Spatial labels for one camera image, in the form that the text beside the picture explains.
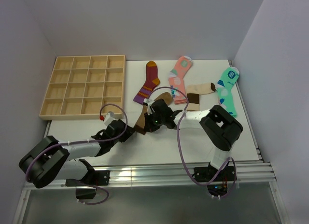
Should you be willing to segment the tan brown ribbed sock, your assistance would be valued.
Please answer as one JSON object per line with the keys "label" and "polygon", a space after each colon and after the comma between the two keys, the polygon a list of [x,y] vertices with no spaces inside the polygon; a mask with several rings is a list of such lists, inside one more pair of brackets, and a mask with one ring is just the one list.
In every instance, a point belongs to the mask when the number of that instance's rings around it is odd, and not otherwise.
{"label": "tan brown ribbed sock", "polygon": [[[163,99],[167,105],[170,105],[173,101],[172,96],[169,92],[164,92],[161,95],[159,95],[154,101],[157,101],[159,99]],[[144,114],[147,113],[147,106],[143,105],[142,106],[142,111],[137,119],[135,125],[134,125],[134,130],[140,134],[145,135],[146,131],[144,130],[145,127],[145,117]]]}

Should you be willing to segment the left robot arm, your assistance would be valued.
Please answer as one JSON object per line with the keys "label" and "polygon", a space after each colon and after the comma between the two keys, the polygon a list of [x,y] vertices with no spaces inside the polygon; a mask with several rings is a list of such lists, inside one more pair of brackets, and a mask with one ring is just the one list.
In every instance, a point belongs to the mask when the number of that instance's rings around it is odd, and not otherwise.
{"label": "left robot arm", "polygon": [[108,153],[119,142],[125,142],[134,128],[122,120],[113,120],[89,140],[72,144],[61,143],[54,136],[43,138],[19,162],[26,180],[36,188],[43,188],[54,180],[66,180],[67,184],[95,185],[100,181],[94,167],[86,157],[99,157]]}

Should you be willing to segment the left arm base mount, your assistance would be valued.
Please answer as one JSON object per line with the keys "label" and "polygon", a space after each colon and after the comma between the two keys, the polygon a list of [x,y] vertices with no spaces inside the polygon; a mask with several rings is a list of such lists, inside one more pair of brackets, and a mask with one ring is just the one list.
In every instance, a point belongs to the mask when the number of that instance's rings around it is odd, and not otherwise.
{"label": "left arm base mount", "polygon": [[[87,173],[81,180],[67,179],[66,187],[76,187],[75,196],[78,202],[87,205],[97,205],[105,202],[109,198],[109,192],[104,186],[109,185],[110,171],[98,170]],[[93,201],[96,195],[105,194],[101,201]]]}

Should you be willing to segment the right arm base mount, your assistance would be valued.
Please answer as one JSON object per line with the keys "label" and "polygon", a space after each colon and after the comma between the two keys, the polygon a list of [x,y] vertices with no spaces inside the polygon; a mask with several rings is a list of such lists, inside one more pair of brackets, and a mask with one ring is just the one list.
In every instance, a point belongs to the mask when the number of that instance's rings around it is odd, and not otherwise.
{"label": "right arm base mount", "polygon": [[[197,182],[208,182],[216,174],[217,169],[212,166],[207,167],[195,167],[193,177]],[[233,182],[234,179],[237,179],[236,173],[233,166],[226,166],[221,170],[218,176],[214,179],[214,182]]]}

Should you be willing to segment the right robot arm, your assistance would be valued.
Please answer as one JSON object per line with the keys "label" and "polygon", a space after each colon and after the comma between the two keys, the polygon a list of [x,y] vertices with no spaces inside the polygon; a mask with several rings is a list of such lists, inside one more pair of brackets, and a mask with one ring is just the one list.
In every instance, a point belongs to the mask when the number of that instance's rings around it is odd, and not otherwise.
{"label": "right robot arm", "polygon": [[157,101],[145,99],[147,112],[144,114],[146,132],[155,132],[161,126],[174,129],[179,134],[181,129],[202,129],[215,146],[214,156],[210,161],[209,175],[213,180],[220,180],[226,173],[225,166],[230,160],[234,143],[239,139],[242,125],[223,107],[215,105],[203,111],[173,111],[163,99]]}

